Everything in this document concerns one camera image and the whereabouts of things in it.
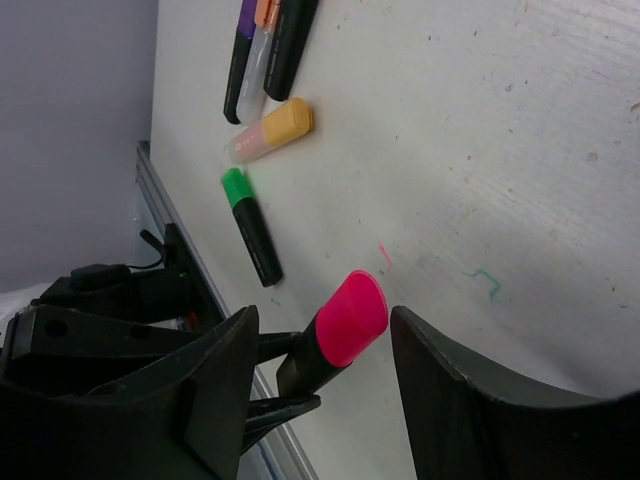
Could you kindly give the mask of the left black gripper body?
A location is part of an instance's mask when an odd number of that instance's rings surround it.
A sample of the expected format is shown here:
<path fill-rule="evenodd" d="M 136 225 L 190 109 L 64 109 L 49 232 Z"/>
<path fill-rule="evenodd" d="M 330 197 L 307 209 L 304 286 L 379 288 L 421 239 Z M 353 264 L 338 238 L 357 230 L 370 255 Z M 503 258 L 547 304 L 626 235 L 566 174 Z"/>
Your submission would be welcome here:
<path fill-rule="evenodd" d="M 1 380 L 42 395 L 85 395 L 201 338 L 199 333 L 28 304 L 48 285 L 1 294 Z"/>

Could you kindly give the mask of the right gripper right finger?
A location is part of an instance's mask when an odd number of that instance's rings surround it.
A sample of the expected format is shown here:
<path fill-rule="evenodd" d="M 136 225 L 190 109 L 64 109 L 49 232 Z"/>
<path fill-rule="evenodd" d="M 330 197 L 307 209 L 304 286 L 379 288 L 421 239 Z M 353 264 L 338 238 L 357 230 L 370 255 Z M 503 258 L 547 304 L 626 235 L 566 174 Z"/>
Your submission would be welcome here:
<path fill-rule="evenodd" d="M 418 478 L 638 478 L 637 392 L 601 399 L 534 380 L 404 306 L 390 327 Z"/>

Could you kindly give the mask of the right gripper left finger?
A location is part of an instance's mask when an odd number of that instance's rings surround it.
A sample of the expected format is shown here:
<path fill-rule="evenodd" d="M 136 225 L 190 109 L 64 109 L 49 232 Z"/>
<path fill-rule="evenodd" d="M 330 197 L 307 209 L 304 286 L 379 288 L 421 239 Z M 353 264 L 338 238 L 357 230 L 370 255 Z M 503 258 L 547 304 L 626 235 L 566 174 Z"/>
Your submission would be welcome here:
<path fill-rule="evenodd" d="M 87 479 L 233 479 L 257 360 L 244 307 L 173 353 L 93 389 Z"/>

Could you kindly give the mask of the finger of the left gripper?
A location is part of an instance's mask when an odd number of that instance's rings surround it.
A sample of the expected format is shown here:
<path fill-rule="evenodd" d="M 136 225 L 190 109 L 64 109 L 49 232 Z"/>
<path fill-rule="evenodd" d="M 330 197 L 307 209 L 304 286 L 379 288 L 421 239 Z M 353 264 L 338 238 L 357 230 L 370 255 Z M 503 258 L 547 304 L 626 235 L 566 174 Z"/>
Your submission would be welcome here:
<path fill-rule="evenodd" d="M 250 348 L 252 364 L 260 365 L 292 353 L 301 338 L 301 331 L 254 335 Z"/>
<path fill-rule="evenodd" d="M 246 453 L 274 429 L 320 405 L 321 398 L 315 394 L 250 401 L 241 452 Z"/>

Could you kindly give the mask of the pink capped black highlighter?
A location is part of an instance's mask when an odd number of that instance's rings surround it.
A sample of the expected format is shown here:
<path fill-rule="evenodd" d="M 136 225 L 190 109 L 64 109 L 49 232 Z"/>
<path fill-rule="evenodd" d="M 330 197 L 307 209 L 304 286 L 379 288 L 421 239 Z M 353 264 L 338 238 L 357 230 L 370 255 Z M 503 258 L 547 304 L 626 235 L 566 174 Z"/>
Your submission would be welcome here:
<path fill-rule="evenodd" d="M 388 328 L 389 309 L 376 279 L 351 272 L 318 310 L 276 372 L 283 397 L 311 395 L 349 367 Z"/>

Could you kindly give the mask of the green capped black highlighter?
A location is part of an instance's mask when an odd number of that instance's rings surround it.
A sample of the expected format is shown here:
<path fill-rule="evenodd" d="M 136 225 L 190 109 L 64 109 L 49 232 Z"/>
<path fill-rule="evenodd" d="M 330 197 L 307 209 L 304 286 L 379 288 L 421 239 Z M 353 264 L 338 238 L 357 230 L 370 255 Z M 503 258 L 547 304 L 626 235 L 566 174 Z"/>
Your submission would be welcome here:
<path fill-rule="evenodd" d="M 276 285 L 283 278 L 282 267 L 248 178 L 233 167 L 224 173 L 221 184 L 262 286 Z"/>

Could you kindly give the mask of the orange capped black highlighter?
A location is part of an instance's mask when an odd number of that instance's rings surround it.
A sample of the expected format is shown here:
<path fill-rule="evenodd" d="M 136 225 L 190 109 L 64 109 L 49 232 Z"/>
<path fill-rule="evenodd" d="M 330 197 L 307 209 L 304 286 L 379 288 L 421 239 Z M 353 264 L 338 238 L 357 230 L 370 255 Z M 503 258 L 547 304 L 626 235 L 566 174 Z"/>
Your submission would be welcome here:
<path fill-rule="evenodd" d="M 283 102 L 290 96 L 319 3 L 319 0 L 280 3 L 263 83 L 272 100 Z"/>

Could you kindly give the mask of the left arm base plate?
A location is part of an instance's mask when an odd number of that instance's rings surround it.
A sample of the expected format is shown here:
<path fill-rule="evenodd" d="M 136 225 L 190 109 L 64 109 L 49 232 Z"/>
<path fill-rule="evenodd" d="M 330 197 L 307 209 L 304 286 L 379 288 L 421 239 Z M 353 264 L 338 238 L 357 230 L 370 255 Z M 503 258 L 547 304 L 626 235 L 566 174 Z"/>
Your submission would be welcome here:
<path fill-rule="evenodd" d="M 142 321 L 180 319 L 187 330 L 196 333 L 222 323 L 221 307 L 178 226 L 166 224 L 162 239 L 146 229 L 140 237 L 160 255 L 134 274 Z"/>

